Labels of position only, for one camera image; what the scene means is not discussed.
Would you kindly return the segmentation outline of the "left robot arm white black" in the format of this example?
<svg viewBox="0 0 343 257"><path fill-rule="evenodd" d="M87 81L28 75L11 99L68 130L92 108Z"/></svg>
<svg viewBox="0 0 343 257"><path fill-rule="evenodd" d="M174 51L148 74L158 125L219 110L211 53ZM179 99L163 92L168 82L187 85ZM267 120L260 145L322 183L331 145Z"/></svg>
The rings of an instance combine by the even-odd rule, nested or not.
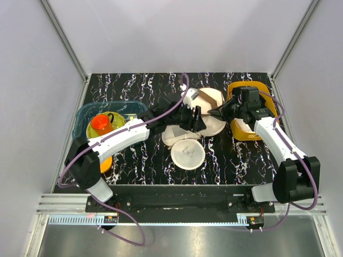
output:
<svg viewBox="0 0 343 257"><path fill-rule="evenodd" d="M116 199L101 176L100 164L127 147L161 134L172 125L190 132L206 129L199 106L190 107L182 100L176 102L166 96L118 129L89 140L75 138L65 159L64 172L69 172L77 186L97 199L96 204L101 210L112 211Z"/></svg>

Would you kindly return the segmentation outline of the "cream laundry bag brown trim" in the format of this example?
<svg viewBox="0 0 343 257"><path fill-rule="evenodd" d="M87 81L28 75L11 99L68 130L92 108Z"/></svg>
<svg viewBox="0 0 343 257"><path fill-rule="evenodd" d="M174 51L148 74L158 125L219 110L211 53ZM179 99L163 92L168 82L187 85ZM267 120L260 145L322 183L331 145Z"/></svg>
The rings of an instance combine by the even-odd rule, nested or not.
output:
<svg viewBox="0 0 343 257"><path fill-rule="evenodd" d="M216 109L224 103L223 94L215 88L199 88L196 91L197 96L192 100L192 105L201 107L202 120L206 129L199 132L203 137L212 137L219 134L226 126L226 122L212 117L208 111Z"/></svg>

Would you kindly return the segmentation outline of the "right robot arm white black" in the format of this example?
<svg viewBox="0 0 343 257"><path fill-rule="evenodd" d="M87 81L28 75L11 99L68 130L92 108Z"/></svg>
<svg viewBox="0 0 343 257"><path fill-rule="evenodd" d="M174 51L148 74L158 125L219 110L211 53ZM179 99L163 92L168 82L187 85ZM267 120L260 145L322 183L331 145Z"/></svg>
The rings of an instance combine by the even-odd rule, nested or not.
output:
<svg viewBox="0 0 343 257"><path fill-rule="evenodd" d="M278 164L272 183L257 185L243 199L244 208L256 212L263 202L288 203L302 210L313 209L318 201L320 161L301 151L279 126L263 98L268 93L257 87L236 87L232 97L208 113L226 123L243 120L268 146Z"/></svg>

